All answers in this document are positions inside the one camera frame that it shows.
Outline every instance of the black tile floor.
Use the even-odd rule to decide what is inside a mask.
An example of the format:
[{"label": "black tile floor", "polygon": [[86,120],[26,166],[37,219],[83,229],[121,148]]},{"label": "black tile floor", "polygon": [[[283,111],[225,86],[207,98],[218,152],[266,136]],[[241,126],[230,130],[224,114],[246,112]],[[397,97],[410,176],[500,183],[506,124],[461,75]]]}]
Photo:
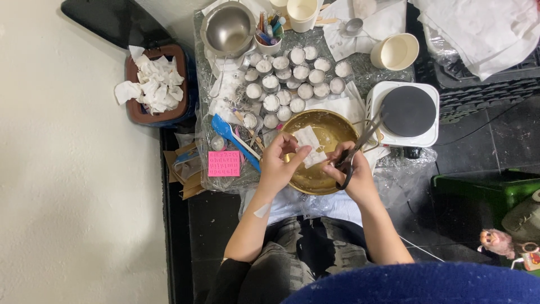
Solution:
[{"label": "black tile floor", "polygon": [[[454,141],[485,124],[506,108],[494,107],[440,126],[437,144]],[[492,121],[482,130],[434,149],[440,174],[497,175],[501,169],[520,168],[540,173],[540,97],[532,97]],[[408,241],[445,261],[497,264],[498,258],[479,253],[482,219],[465,212],[452,197],[435,197],[429,181],[422,194],[388,210],[397,232]],[[203,303],[219,267],[227,241],[238,224],[240,197],[205,192],[189,199],[193,290]],[[455,231],[469,232],[454,235]],[[406,243],[416,261],[435,261]]]}]

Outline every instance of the silicone spatula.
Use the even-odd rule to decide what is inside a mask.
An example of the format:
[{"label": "silicone spatula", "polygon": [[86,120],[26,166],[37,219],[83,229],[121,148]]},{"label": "silicone spatula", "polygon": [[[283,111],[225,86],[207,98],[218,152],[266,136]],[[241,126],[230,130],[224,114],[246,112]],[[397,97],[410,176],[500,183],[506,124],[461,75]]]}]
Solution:
[{"label": "silicone spatula", "polygon": [[251,149],[247,143],[245,143],[242,139],[238,138],[234,133],[231,125],[224,121],[223,118],[221,118],[218,114],[214,115],[214,118],[212,118],[212,128],[214,128],[215,132],[220,135],[221,137],[230,140],[237,148],[244,154],[244,156],[247,158],[247,160],[257,169],[257,171],[261,172],[261,167],[259,166],[258,159],[254,156],[259,156],[253,149]]}]

